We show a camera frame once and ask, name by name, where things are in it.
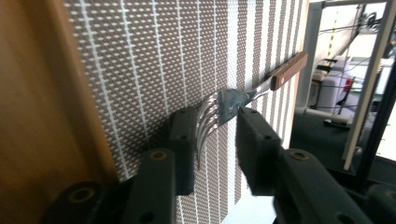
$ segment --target wooden fork handle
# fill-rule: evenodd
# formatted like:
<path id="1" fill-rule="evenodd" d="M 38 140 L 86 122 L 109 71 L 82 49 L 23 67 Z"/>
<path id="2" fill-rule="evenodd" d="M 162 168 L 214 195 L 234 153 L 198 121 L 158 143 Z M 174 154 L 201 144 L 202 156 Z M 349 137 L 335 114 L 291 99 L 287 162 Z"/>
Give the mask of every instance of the wooden fork handle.
<path id="1" fill-rule="evenodd" d="M 295 74 L 300 72 L 300 70 L 305 67 L 307 58 L 308 54 L 301 51 L 272 72 L 270 74 L 270 77 L 272 77 L 271 91 L 276 91 L 281 88 Z"/>

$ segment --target red object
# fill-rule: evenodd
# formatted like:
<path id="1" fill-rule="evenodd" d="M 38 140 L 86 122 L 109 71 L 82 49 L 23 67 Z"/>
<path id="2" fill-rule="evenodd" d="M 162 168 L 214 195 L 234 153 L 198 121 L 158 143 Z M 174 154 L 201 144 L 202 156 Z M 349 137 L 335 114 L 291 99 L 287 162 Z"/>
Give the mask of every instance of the red object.
<path id="1" fill-rule="evenodd" d="M 344 92 L 349 92 L 350 88 L 352 87 L 353 79 L 349 78 L 346 80 L 346 85 L 344 86 Z"/>

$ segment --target patterned fabric panel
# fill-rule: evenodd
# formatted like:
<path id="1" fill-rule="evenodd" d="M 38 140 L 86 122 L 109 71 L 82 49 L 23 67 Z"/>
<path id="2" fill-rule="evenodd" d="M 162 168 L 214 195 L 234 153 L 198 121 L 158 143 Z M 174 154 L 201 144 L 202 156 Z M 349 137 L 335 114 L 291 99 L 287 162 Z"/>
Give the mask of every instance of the patterned fabric panel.
<path id="1" fill-rule="evenodd" d="M 214 91 L 251 90 L 299 48 L 305 0 L 66 0 L 78 50 L 120 180 L 158 146 L 169 116 Z M 253 102 L 288 143 L 294 79 Z M 195 192 L 178 223 L 220 223 L 248 185 L 235 157 L 235 119 L 207 140 Z"/>

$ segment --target wooden panel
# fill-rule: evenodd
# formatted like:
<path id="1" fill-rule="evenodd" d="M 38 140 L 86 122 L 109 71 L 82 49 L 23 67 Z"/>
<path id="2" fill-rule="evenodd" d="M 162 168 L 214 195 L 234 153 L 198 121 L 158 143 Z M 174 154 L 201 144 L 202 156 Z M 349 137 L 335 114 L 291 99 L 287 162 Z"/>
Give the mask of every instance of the wooden panel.
<path id="1" fill-rule="evenodd" d="M 62 1 L 0 1 L 0 223 L 117 177 Z"/>

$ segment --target fork neck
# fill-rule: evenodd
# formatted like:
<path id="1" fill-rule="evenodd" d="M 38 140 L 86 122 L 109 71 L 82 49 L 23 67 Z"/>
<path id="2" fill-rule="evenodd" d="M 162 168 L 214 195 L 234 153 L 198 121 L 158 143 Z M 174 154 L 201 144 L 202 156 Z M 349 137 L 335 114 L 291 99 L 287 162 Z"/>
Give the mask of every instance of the fork neck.
<path id="1" fill-rule="evenodd" d="M 256 100 L 257 98 L 267 94 L 270 91 L 271 81 L 272 81 L 272 77 L 269 77 L 258 88 L 256 88 L 253 91 L 248 91 L 247 95 L 249 97 L 246 102 L 246 105 L 249 104 L 250 102 Z"/>

